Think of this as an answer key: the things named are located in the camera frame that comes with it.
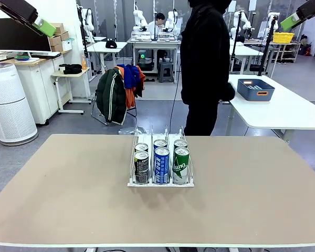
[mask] white can rack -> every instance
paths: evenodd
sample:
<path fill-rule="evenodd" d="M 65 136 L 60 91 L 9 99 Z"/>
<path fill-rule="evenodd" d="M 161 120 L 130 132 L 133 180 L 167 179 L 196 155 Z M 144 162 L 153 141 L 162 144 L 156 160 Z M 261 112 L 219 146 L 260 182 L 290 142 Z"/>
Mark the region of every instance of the white can rack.
<path fill-rule="evenodd" d="M 169 183 L 167 184 L 155 184 L 155 174 L 153 172 L 153 143 L 157 139 L 164 139 L 168 143 L 168 149 L 170 152 L 170 160 L 169 160 Z M 135 129 L 134 139 L 133 139 L 133 147 L 132 147 L 132 158 L 130 165 L 130 180 L 127 186 L 129 187 L 194 187 L 194 175 L 193 175 L 193 164 L 191 161 L 191 157 L 189 157 L 188 164 L 188 173 L 187 173 L 187 183 L 183 185 L 173 184 L 173 160 L 174 160 L 174 142 L 176 140 L 186 140 L 183 128 L 180 128 L 180 132 L 178 134 L 169 134 L 168 127 L 166 127 L 164 134 L 154 134 L 153 127 L 151 128 L 150 134 L 142 134 Z M 137 184 L 135 181 L 135 166 L 134 166 L 134 146 L 137 143 L 145 143 L 148 145 L 149 152 L 149 182 L 147 184 Z"/>

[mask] yellow crate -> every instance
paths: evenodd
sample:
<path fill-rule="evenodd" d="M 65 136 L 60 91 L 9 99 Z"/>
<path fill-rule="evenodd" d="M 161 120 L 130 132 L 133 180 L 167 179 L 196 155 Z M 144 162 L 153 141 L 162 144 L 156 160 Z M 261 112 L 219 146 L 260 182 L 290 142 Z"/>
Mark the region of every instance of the yellow crate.
<path fill-rule="evenodd" d="M 274 43 L 282 43 L 288 44 L 291 43 L 294 37 L 294 33 L 274 33 L 273 42 Z"/>

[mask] monitor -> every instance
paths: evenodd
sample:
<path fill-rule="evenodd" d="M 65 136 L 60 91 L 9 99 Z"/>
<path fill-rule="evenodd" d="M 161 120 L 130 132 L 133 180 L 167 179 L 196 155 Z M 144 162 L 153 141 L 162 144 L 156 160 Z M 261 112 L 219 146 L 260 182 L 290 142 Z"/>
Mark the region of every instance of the monitor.
<path fill-rule="evenodd" d="M 11 18 L 0 18 L 0 51 L 43 53 L 51 51 L 49 39 Z"/>

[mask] black hood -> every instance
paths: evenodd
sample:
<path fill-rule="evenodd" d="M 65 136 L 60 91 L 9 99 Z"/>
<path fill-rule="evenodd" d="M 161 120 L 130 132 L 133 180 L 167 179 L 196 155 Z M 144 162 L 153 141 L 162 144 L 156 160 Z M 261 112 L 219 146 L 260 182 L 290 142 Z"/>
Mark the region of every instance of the black hood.
<path fill-rule="evenodd" d="M 224 14 L 225 10 L 229 7 L 232 0 L 188 0 L 191 8 L 196 7 L 199 4 L 208 3 L 215 7 L 220 13 Z"/>

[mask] basket handle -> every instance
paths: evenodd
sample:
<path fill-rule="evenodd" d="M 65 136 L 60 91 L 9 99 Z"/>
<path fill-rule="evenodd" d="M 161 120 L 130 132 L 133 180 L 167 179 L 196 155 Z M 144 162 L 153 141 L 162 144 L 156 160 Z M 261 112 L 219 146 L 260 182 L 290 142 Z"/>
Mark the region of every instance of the basket handle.
<path fill-rule="evenodd" d="M 267 91 L 259 91 L 257 92 L 257 96 L 267 96 L 268 92 Z"/>
<path fill-rule="evenodd" d="M 253 81 L 252 80 L 244 80 L 244 85 L 252 85 Z"/>

